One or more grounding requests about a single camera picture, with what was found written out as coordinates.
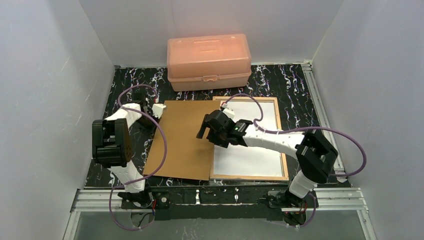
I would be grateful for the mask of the brown cardboard backing board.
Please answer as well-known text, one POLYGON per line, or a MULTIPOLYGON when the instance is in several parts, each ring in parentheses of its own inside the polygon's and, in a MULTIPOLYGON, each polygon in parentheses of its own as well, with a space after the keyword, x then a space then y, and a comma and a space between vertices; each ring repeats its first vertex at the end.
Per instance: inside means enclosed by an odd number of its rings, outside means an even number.
POLYGON ((144 165, 143 174, 207 181, 214 160, 214 145, 198 139, 204 116, 219 109, 218 100, 167 100, 144 165))

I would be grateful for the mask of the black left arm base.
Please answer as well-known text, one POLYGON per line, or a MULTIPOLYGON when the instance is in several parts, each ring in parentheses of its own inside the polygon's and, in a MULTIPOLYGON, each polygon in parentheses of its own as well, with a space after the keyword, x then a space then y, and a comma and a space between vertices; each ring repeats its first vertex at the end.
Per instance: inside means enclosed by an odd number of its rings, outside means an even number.
POLYGON ((161 210, 170 207, 170 194, 167 191, 145 190, 138 193, 119 192, 122 198, 122 209, 152 209, 161 210))

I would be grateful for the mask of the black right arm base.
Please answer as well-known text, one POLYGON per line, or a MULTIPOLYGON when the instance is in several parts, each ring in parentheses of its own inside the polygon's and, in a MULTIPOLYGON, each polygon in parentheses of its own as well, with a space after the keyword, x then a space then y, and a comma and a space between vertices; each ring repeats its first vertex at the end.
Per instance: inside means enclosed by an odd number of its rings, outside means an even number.
POLYGON ((284 191, 271 190, 267 192, 266 201, 272 209, 294 209, 295 212, 312 210, 314 206, 319 207, 315 191, 307 193, 304 198, 300 198, 289 192, 288 189, 284 191))

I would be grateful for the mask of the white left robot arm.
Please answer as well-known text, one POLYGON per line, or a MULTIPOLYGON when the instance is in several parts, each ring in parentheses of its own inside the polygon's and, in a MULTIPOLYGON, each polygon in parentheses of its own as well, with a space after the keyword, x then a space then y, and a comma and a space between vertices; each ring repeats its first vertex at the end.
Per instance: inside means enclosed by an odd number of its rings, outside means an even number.
POLYGON ((92 160, 113 173, 125 184, 125 191, 137 194, 145 190, 146 181, 132 161, 130 127, 139 123, 144 130, 154 131, 156 125, 150 120, 160 121, 166 105, 155 103, 151 112, 144 109, 142 101, 126 103, 113 115, 94 120, 92 132, 92 160))

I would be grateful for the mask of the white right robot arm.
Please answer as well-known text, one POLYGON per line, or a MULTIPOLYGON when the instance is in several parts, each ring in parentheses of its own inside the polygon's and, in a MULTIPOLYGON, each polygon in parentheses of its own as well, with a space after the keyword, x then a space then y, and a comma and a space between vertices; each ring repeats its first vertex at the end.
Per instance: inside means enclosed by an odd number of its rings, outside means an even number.
POLYGON ((298 161, 300 171, 286 190, 286 196, 303 199, 319 184, 325 184, 333 171, 338 151, 321 130, 308 129, 282 133, 262 131, 251 120, 234 121, 227 110, 214 110, 202 120, 196 138, 206 139, 216 146, 258 147, 288 155, 298 161))

